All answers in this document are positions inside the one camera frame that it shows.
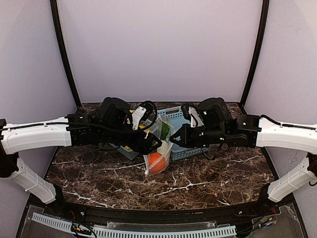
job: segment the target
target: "red wire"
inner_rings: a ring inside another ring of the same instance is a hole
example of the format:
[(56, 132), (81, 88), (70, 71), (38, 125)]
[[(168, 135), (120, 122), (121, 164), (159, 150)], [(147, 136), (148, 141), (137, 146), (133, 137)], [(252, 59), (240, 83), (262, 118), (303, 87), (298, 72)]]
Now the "red wire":
[(74, 221), (76, 220), (76, 217), (75, 217), (75, 213), (73, 211), (70, 211), (71, 214), (73, 214), (73, 218), (74, 218)]
[(277, 221), (276, 210), (275, 210), (274, 208), (271, 208), (271, 210), (274, 212), (274, 215), (275, 215), (275, 220)]

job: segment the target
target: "clear plastic bag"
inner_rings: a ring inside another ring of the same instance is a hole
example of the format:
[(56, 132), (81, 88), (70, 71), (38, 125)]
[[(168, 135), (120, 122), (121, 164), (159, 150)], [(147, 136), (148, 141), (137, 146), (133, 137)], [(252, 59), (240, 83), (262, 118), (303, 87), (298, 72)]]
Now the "clear plastic bag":
[(154, 134), (160, 138), (162, 146), (152, 153), (143, 156), (146, 164), (146, 176), (159, 174), (167, 168), (173, 147), (173, 143), (169, 141), (169, 137), (175, 133), (175, 129), (171, 125), (170, 120), (163, 115), (158, 115), (156, 125), (158, 125), (159, 129)]

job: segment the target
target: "purple wall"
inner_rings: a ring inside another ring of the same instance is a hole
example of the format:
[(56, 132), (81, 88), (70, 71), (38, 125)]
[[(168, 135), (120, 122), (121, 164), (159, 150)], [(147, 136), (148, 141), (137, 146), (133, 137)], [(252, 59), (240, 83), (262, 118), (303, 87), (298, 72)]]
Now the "purple wall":
[[(3, 1), (0, 8), (0, 118), (9, 123), (54, 119), (75, 104), (61, 62), (49, 1)], [(55, 148), (21, 158), (43, 176)], [(0, 179), (0, 237), (15, 237), (29, 193)]]
[(239, 101), (261, 0), (59, 1), (83, 102)]
[[(262, 51), (246, 103), (250, 114), (284, 122), (317, 123), (317, 2), (271, 1)], [(276, 170), (285, 175), (305, 152), (269, 148)], [(309, 237), (317, 237), (317, 190), (294, 192)]]

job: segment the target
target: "marble tabletop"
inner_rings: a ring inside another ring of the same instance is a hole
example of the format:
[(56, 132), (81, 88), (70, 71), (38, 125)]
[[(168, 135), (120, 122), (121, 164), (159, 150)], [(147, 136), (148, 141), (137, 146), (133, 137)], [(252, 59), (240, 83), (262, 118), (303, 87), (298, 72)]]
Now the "marble tabletop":
[[(157, 103), (158, 109), (180, 103)], [(100, 104), (83, 104), (88, 113)], [(228, 103), (232, 116), (241, 111)], [(212, 157), (218, 145), (211, 146)], [(170, 161), (158, 175), (145, 177), (142, 155), (128, 160), (113, 147), (58, 148), (47, 181), (60, 186), (67, 201), (90, 206), (137, 210), (187, 210), (255, 201), (260, 188), (274, 181), (261, 149), (223, 146), (214, 161), (200, 154)]]

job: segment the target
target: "orange fruit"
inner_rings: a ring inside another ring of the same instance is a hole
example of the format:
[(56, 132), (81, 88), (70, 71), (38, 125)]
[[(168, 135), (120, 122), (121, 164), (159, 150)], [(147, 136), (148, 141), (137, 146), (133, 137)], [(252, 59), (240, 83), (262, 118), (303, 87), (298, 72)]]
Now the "orange fruit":
[[(149, 167), (154, 164), (162, 154), (160, 153), (152, 153), (149, 155)], [(165, 158), (163, 157), (160, 161), (158, 161), (151, 169), (150, 172), (152, 173), (159, 173), (162, 172), (165, 167)]]

